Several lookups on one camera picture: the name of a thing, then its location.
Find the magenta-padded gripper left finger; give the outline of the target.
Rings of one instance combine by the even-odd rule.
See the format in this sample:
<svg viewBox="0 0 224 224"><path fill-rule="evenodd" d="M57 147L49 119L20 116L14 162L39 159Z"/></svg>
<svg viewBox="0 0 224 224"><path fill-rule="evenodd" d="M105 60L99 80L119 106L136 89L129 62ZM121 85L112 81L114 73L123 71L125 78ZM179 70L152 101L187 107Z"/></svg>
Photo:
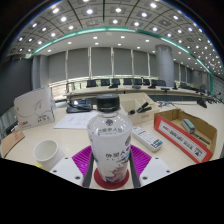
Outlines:
<svg viewBox="0 0 224 224"><path fill-rule="evenodd" d="M82 149L72 157L63 157L50 172L67 181L84 188L89 188L94 157L90 146Z"/></svg>

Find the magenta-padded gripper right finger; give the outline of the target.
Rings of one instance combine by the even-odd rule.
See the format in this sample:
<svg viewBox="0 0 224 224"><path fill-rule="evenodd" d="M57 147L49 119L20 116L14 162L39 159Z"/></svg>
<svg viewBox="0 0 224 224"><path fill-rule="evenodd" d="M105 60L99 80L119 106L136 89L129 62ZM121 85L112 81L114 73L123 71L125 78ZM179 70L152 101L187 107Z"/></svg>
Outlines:
<svg viewBox="0 0 224 224"><path fill-rule="evenodd" d="M129 161L135 188L148 185L172 173L161 158L151 157L136 146L131 146Z"/></svg>

